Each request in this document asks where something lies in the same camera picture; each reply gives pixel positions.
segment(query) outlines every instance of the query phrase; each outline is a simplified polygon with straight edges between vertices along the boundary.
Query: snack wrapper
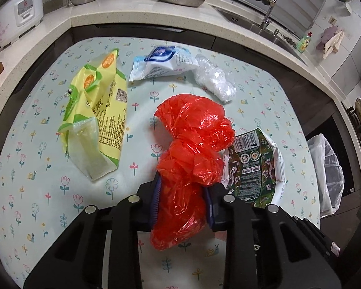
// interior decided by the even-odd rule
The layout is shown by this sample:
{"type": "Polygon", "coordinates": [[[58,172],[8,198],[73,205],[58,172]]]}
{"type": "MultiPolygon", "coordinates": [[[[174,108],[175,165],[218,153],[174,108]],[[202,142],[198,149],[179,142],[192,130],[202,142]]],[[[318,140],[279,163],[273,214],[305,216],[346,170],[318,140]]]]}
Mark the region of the snack wrapper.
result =
{"type": "Polygon", "coordinates": [[[91,180],[118,168],[127,108],[127,84],[116,68],[118,49],[95,58],[73,78],[58,129],[64,151],[91,180]]]}
{"type": "Polygon", "coordinates": [[[261,129],[236,136],[226,149],[221,183],[229,194],[259,208],[279,205],[285,181],[282,154],[261,129]]]}
{"type": "Polygon", "coordinates": [[[152,77],[179,75],[198,68],[189,50],[179,46],[159,46],[147,57],[135,57],[130,81],[152,77]]]}

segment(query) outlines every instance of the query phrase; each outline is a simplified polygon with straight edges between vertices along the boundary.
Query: white packaging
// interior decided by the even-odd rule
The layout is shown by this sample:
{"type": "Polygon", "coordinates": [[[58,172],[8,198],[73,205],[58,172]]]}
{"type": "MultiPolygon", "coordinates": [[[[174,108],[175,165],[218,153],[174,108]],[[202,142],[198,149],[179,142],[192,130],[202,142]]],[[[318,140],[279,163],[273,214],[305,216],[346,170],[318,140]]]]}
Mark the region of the white packaging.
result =
{"type": "Polygon", "coordinates": [[[206,87],[223,103],[233,100],[237,90],[234,85],[233,74],[225,72],[203,55],[197,55],[195,59],[199,65],[194,70],[196,83],[201,87],[206,87]]]}
{"type": "Polygon", "coordinates": [[[198,67],[189,50],[179,46],[159,46],[147,57],[135,57],[130,81],[179,75],[198,67]]]}

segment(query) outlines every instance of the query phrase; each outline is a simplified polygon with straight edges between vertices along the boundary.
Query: kitchen counter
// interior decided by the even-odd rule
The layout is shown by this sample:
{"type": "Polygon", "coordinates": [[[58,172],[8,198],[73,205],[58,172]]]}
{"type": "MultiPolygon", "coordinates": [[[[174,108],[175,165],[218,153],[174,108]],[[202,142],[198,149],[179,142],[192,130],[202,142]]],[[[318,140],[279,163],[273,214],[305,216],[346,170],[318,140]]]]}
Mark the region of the kitchen counter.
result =
{"type": "Polygon", "coordinates": [[[323,70],[319,70],[309,56],[302,55],[305,64],[302,63],[272,42],[228,22],[209,4],[238,13],[249,13],[244,7],[240,8],[227,0],[207,0],[207,3],[199,8],[167,4],[158,0],[96,0],[81,6],[61,8],[45,15],[37,27],[0,52],[0,61],[4,65],[4,71],[0,75],[0,113],[25,72],[48,46],[71,27],[101,23],[165,25],[203,32],[241,44],[280,62],[317,86],[334,100],[351,135],[361,168],[361,147],[341,104],[345,96],[331,78],[323,70]]]}

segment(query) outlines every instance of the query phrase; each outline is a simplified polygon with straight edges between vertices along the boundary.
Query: white plastic bag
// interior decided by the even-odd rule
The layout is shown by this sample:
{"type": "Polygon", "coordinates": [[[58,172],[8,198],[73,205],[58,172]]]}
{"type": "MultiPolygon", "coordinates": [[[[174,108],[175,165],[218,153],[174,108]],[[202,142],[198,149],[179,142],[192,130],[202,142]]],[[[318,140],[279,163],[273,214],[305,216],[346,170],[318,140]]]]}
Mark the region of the white plastic bag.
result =
{"type": "Polygon", "coordinates": [[[233,100],[237,90],[234,85],[233,74],[225,72],[203,55],[199,54],[195,59],[199,65],[199,68],[193,71],[197,84],[201,87],[205,86],[223,103],[233,100]]]}
{"type": "Polygon", "coordinates": [[[189,50],[179,46],[159,46],[147,57],[135,57],[130,81],[179,75],[198,67],[189,50]]]}
{"type": "Polygon", "coordinates": [[[334,214],[344,191],[344,174],[338,158],[323,134],[308,141],[317,175],[321,217],[334,214]]]}

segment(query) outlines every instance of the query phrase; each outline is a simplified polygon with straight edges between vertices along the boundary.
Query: yellow snack bag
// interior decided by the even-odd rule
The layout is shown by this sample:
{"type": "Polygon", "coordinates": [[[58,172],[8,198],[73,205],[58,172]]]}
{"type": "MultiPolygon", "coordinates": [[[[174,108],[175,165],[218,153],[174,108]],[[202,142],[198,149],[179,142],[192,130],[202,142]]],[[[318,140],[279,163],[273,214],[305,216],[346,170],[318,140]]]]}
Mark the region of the yellow snack bag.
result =
{"type": "Polygon", "coordinates": [[[62,133],[64,150],[92,180],[118,168],[126,119],[127,84],[116,68],[118,49],[82,67],[67,95],[62,133]]]}

